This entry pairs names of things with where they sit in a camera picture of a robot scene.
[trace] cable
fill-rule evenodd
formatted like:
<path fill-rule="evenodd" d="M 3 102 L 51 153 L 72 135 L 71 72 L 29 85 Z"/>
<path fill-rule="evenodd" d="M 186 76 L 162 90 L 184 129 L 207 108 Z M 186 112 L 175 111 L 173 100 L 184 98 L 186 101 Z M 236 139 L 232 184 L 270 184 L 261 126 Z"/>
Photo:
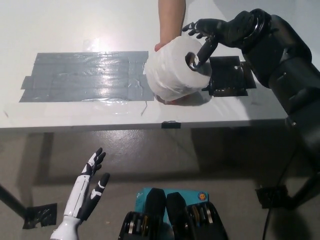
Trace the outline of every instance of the cable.
<path fill-rule="evenodd" d="M 263 228 L 263 235 L 262 235 L 262 240 L 265 240 L 266 239 L 266 235 L 267 235 L 267 230 L 268 230 L 268 226 L 269 226 L 269 221 L 270 221 L 270 216 L 271 216 L 271 210 L 272 210 L 272 206 L 273 206 L 273 203 L 274 203 L 274 199 L 275 199 L 275 195 L 276 195 L 276 189 L 279 187 L 279 184 L 281 183 L 283 177 L 285 176 L 285 173 L 287 172 L 290 164 L 292 163 L 296 153 L 298 151 L 298 147 L 296 147 L 289 159 L 289 161 L 287 162 L 287 164 L 285 165 L 276 185 L 275 185 L 275 188 L 274 188 L 274 191 L 273 191 L 273 194 L 272 194 L 272 198 L 271 198 L 271 203 L 270 203 L 270 207 L 269 207 L 269 210 L 268 210 L 268 213 L 266 215 L 266 218 L 265 218 L 265 223 L 264 223 L 264 228 Z"/>

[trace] black tape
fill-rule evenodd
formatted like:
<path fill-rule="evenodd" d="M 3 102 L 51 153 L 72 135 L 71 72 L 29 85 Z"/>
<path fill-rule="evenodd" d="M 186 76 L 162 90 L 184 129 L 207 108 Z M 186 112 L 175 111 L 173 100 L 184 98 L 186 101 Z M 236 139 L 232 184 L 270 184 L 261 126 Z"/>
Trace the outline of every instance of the black tape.
<path fill-rule="evenodd" d="M 33 206 L 26 209 L 22 229 L 34 229 L 40 223 L 41 227 L 57 224 L 57 203 Z"/>
<path fill-rule="evenodd" d="M 162 129 L 180 129 L 181 128 L 181 122 L 176 121 L 164 121 L 161 124 Z"/>

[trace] duct tape strip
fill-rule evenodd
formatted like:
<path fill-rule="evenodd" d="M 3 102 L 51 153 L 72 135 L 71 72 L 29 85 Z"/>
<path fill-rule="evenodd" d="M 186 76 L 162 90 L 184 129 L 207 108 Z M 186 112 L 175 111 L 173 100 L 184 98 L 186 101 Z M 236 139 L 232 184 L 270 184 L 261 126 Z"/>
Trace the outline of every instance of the duct tape strip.
<path fill-rule="evenodd" d="M 153 101 L 147 51 L 38 53 L 20 102 Z"/>

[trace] gray floor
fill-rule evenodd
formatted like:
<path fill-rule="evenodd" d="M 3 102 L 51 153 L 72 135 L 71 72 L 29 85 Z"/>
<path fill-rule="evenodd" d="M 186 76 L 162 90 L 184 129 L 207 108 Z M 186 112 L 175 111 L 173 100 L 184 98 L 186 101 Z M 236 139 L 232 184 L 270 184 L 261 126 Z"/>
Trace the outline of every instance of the gray floor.
<path fill-rule="evenodd" d="M 267 211 L 255 189 L 277 181 L 294 150 L 282 126 L 219 129 L 126 130 L 55 134 L 1 134 L 0 183 L 27 206 L 58 203 L 58 222 L 77 175 L 98 148 L 111 179 L 82 240 L 116 240 L 143 187 L 204 190 L 231 240 L 262 238 Z M 310 169 L 301 154 L 286 180 L 294 193 Z M 276 210 L 267 239 L 320 239 L 320 197 L 296 211 Z M 0 202 L 1 239 L 45 240 L 55 226 L 22 230 L 23 221 Z"/>

